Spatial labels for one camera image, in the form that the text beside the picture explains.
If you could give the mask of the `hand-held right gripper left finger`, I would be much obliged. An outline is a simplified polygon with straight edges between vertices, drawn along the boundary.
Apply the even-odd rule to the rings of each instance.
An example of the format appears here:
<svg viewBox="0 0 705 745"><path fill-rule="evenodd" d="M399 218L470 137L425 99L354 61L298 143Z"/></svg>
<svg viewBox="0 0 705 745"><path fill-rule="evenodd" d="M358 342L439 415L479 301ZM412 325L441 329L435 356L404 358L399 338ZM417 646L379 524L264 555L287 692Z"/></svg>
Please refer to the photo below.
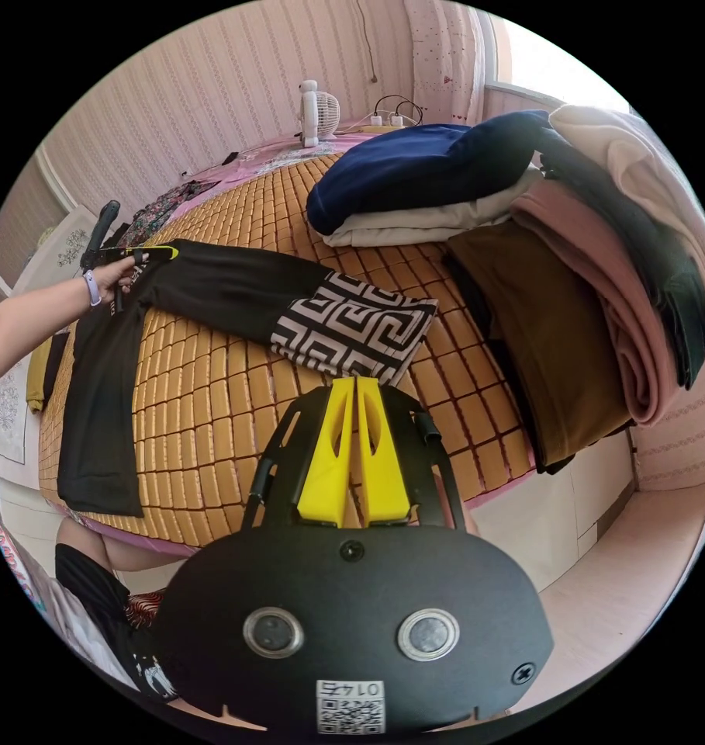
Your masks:
<svg viewBox="0 0 705 745"><path fill-rule="evenodd" d="M350 475L355 382L336 379L322 389L324 404L316 444L297 509L306 522L341 528Z"/></svg>

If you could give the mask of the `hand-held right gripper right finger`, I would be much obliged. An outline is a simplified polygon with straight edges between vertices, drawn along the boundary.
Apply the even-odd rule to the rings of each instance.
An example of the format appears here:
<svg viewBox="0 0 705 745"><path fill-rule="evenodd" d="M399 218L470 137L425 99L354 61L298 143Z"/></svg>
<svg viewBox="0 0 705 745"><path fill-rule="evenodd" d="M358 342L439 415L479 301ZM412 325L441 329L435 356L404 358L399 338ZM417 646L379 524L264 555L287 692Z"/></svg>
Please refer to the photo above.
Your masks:
<svg viewBox="0 0 705 745"><path fill-rule="evenodd" d="M358 377L356 389L364 524L406 522L410 501L378 380Z"/></svg>

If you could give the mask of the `person's left hand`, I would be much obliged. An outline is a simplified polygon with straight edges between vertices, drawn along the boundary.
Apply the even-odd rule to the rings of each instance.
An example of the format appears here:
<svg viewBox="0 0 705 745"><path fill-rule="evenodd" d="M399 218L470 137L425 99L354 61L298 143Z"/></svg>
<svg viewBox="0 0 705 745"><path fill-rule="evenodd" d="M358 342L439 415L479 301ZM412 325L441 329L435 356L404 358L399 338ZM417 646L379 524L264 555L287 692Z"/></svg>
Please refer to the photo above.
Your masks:
<svg viewBox="0 0 705 745"><path fill-rule="evenodd" d="M94 269L92 276L100 300L103 303L108 303L115 299L118 292L123 295L129 294L137 266L139 266L138 262L135 262L132 258L124 258Z"/></svg>

